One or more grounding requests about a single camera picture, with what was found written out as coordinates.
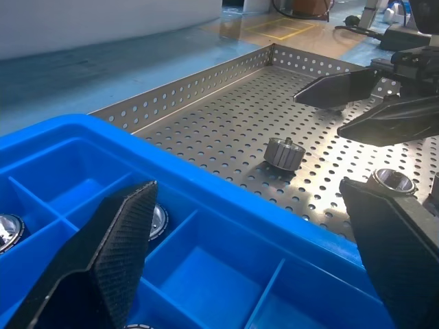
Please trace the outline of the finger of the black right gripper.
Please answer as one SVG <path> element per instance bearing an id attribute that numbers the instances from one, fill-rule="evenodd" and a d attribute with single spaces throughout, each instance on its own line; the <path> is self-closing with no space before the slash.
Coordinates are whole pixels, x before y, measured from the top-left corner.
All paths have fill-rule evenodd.
<path id="1" fill-rule="evenodd" d="M 369 98 L 381 74 L 371 68 L 319 77 L 301 88 L 294 102 L 329 109 Z"/>
<path id="2" fill-rule="evenodd" d="M 358 143 L 388 146 L 438 135 L 438 96 L 380 103 L 339 127 L 337 135 Z"/>

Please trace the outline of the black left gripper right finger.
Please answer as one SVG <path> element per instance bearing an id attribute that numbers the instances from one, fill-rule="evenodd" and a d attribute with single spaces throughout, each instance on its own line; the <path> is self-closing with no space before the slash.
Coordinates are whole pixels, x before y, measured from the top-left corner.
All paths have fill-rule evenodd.
<path id="1" fill-rule="evenodd" d="M 377 295 L 397 328 L 438 327 L 438 219 L 412 195 L 340 182 Z"/>

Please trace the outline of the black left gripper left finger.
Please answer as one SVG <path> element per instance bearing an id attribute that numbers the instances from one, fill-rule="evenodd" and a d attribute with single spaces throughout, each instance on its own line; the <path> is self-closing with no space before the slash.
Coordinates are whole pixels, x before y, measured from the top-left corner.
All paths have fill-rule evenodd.
<path id="1" fill-rule="evenodd" d="M 158 183 L 103 198 L 56 253 L 6 328 L 122 328 L 147 254 Z"/>

